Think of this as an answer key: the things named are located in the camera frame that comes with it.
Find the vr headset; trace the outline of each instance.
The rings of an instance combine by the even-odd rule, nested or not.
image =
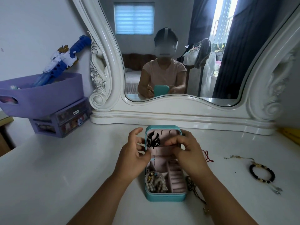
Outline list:
[[[157,57],[168,57],[171,58],[175,55],[177,46],[178,46],[178,39],[176,41],[176,45],[171,44],[168,42],[168,32],[169,28],[165,27],[165,34],[163,42],[161,42],[159,45],[155,46],[155,55]]]

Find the teal jewelry box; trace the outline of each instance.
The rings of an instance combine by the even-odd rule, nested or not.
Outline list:
[[[149,201],[185,200],[187,192],[185,177],[176,157],[172,154],[172,148],[177,145],[164,145],[166,140],[176,135],[182,135],[176,125],[151,125],[146,128],[145,149],[151,150],[152,155],[145,169],[145,196]],[[164,178],[151,181],[151,177]]]

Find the window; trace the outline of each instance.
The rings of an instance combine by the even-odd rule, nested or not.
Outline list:
[[[238,0],[217,0],[210,41],[226,43]]]
[[[115,33],[121,35],[152,35],[154,2],[115,3]]]

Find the brown headboard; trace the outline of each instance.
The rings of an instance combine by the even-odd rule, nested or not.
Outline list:
[[[156,59],[155,55],[122,54],[125,68],[142,70],[142,67],[149,61]]]

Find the person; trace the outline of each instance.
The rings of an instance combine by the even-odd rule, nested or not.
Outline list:
[[[145,140],[138,137],[143,128],[129,133],[128,142],[122,147],[113,174],[102,184],[84,207],[69,221],[75,224],[112,224],[119,202],[129,184],[145,170],[151,159],[150,150],[145,151]],[[173,149],[174,155],[183,170],[196,183],[203,194],[209,213],[216,225],[257,225],[255,220],[242,208],[231,193],[216,178],[207,166],[201,147],[194,136],[185,130],[183,135],[175,136],[165,145],[183,144]]]
[[[143,66],[138,92],[150,99],[154,97],[155,85],[167,85],[169,86],[169,94],[183,94],[187,70],[182,63],[172,58],[177,48],[178,37],[172,29],[163,28],[157,32],[154,42],[158,58]],[[171,52],[160,53],[162,47]]]

